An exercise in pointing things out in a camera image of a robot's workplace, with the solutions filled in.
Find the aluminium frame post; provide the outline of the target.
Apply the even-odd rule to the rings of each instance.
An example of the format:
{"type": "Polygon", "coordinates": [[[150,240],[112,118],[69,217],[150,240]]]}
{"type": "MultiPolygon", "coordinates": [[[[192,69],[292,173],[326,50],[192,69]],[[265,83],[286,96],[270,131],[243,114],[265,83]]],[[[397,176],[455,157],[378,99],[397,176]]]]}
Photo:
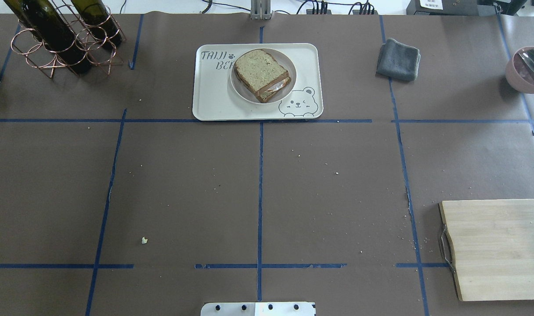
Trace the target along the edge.
{"type": "Polygon", "coordinates": [[[251,20],[271,20],[273,11],[271,0],[251,0],[250,17],[251,20]]]}

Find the green wine bottle middle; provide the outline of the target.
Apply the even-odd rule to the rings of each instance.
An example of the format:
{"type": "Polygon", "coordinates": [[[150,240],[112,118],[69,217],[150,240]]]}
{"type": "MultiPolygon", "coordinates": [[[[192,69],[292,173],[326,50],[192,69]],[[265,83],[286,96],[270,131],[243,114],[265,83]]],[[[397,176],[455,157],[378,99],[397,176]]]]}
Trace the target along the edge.
{"type": "Polygon", "coordinates": [[[120,31],[101,0],[73,0],[72,4],[90,27],[92,37],[103,43],[103,48],[112,50],[121,45],[120,31]]]}

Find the green wine bottle front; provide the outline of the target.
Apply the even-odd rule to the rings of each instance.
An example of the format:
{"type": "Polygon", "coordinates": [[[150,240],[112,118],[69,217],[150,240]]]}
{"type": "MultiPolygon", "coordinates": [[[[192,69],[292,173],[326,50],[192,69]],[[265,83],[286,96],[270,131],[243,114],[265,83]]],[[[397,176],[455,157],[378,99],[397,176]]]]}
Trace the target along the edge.
{"type": "Polygon", "coordinates": [[[49,0],[23,0],[22,10],[45,46],[55,52],[62,64],[76,74],[84,74],[91,69],[92,64],[80,48],[76,34],[49,0]]]}

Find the green wine bottle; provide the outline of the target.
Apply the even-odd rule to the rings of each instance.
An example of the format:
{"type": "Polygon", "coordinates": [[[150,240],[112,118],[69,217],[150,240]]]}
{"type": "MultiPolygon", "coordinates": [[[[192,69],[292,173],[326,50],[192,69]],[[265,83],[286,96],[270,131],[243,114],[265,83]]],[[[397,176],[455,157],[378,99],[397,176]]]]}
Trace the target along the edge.
{"type": "Polygon", "coordinates": [[[90,27],[92,37],[103,43],[103,48],[112,50],[121,45],[120,31],[101,0],[73,0],[72,4],[90,27]]]}
{"type": "Polygon", "coordinates": [[[40,34],[33,28],[33,26],[30,24],[30,22],[27,20],[23,10],[22,10],[22,0],[3,0],[5,4],[10,8],[10,10],[17,16],[20,24],[24,26],[24,28],[29,29],[32,36],[36,39],[38,42],[43,42],[43,39],[41,38],[40,34]]]}
{"type": "Polygon", "coordinates": [[[76,74],[84,74],[91,69],[92,64],[80,48],[76,34],[49,0],[23,0],[22,10],[45,46],[55,52],[62,64],[76,74]]]}

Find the grey folded cloth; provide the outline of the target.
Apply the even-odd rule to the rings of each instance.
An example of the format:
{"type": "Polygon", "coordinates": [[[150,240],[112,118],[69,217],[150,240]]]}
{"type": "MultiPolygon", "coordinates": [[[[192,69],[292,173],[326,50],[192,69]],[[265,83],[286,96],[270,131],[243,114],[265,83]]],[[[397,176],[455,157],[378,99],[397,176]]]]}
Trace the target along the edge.
{"type": "Polygon", "coordinates": [[[379,51],[376,72],[393,79],[413,82],[418,77],[419,63],[418,48],[387,38],[379,51]]]}

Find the white plate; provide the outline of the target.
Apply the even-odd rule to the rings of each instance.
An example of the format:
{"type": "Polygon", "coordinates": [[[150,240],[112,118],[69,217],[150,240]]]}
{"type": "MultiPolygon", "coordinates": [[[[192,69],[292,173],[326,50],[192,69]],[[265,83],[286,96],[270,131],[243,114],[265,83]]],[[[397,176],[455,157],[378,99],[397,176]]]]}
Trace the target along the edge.
{"type": "Polygon", "coordinates": [[[248,101],[250,101],[252,103],[256,103],[256,104],[268,104],[268,103],[274,103],[274,102],[279,102],[279,101],[283,100],[283,98],[285,98],[291,92],[291,90],[293,90],[293,87],[294,87],[294,84],[295,84],[295,81],[296,81],[296,67],[295,67],[295,64],[291,61],[291,59],[287,55],[285,55],[282,52],[280,52],[279,50],[275,50],[275,49],[263,48],[263,50],[269,52],[273,56],[273,58],[275,58],[275,60],[277,60],[277,62],[279,62],[279,64],[281,64],[281,66],[283,66],[284,68],[286,68],[289,71],[289,74],[290,74],[290,77],[292,78],[292,80],[291,80],[291,82],[289,82],[289,84],[287,84],[287,86],[285,86],[285,88],[283,90],[281,90],[275,97],[273,97],[270,100],[270,102],[261,103],[261,102],[259,102],[259,100],[257,100],[256,96],[253,93],[251,93],[244,86],[243,82],[241,82],[239,80],[239,78],[237,78],[237,76],[235,74],[234,67],[233,67],[233,69],[231,71],[231,83],[233,84],[233,87],[234,87],[235,91],[238,94],[240,94],[243,98],[245,98],[246,100],[248,100],[248,101]]]}

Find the cream bear tray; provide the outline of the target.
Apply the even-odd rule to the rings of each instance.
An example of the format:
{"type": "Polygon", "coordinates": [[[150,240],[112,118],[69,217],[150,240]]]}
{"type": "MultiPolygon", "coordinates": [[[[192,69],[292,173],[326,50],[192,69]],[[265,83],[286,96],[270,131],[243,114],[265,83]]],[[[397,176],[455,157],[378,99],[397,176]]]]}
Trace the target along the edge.
{"type": "Polygon", "coordinates": [[[196,52],[192,112],[201,121],[314,119],[323,110],[318,50],[313,44],[207,44],[196,52]],[[252,103],[233,87],[235,60],[257,48],[279,50],[295,64],[293,90],[279,102],[252,103]]]}

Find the pink bowl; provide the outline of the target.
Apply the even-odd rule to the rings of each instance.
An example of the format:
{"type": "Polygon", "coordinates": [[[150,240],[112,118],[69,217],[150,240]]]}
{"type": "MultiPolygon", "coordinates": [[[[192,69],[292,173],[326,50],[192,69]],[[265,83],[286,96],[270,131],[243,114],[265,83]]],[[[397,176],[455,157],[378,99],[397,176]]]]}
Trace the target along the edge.
{"type": "MultiPolygon", "coordinates": [[[[530,48],[534,47],[524,47],[520,48],[520,50],[528,50],[530,48]]],[[[508,81],[508,84],[510,84],[515,90],[522,93],[534,94],[534,81],[530,77],[525,77],[524,65],[522,64],[519,56],[517,56],[517,53],[520,50],[515,52],[508,61],[505,70],[505,77],[508,81]]]]}

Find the black computer box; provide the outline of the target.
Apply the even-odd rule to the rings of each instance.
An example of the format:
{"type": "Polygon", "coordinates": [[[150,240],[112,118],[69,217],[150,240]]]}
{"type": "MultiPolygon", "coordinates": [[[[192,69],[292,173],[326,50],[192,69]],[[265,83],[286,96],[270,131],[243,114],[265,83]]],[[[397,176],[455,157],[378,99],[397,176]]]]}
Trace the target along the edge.
{"type": "Polygon", "coordinates": [[[429,16],[492,16],[498,10],[479,0],[411,0],[406,7],[407,15],[429,16]]]}

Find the wooden cutting board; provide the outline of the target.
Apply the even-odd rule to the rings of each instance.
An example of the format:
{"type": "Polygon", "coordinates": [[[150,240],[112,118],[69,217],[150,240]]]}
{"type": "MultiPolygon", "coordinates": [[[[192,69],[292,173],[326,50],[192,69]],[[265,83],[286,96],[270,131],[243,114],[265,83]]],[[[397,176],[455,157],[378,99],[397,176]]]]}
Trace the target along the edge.
{"type": "Polygon", "coordinates": [[[534,300],[534,199],[438,207],[460,301],[534,300]]]}

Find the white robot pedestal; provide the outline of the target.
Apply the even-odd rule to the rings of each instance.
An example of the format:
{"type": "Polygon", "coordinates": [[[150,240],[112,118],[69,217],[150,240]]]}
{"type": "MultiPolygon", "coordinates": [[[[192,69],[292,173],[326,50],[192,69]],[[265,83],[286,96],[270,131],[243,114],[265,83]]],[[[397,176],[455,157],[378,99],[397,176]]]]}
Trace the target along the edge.
{"type": "Polygon", "coordinates": [[[210,302],[201,316],[315,316],[313,302],[210,302]]]}

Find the green wine bottle back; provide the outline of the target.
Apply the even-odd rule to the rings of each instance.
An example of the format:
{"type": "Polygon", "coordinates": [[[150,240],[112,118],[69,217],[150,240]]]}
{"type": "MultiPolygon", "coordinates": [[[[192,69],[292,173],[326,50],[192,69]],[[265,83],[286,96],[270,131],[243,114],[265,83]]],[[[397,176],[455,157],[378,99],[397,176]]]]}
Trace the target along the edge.
{"type": "Polygon", "coordinates": [[[43,39],[41,38],[40,34],[33,28],[33,26],[30,24],[30,22],[27,20],[23,10],[22,10],[22,0],[3,0],[5,4],[10,8],[10,10],[17,16],[20,24],[24,26],[24,28],[29,29],[32,36],[36,39],[38,42],[43,42],[43,39]]]}

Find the bread slice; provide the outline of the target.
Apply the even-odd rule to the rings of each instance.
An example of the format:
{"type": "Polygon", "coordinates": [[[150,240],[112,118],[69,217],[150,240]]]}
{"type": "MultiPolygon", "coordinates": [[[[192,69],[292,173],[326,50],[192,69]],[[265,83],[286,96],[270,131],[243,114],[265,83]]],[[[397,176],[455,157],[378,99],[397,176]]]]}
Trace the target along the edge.
{"type": "Polygon", "coordinates": [[[289,71],[263,49],[254,49],[240,56],[235,61],[234,70],[237,78],[257,97],[283,88],[290,80],[289,71]]]}
{"type": "Polygon", "coordinates": [[[259,100],[259,102],[261,103],[267,103],[267,102],[270,102],[270,100],[275,97],[281,90],[283,90],[285,88],[285,86],[287,86],[287,84],[289,84],[289,82],[291,82],[292,78],[290,76],[288,76],[287,78],[281,80],[280,82],[274,84],[273,86],[271,86],[270,88],[268,88],[267,90],[265,90],[265,92],[259,94],[259,96],[256,96],[257,100],[259,100]]]}

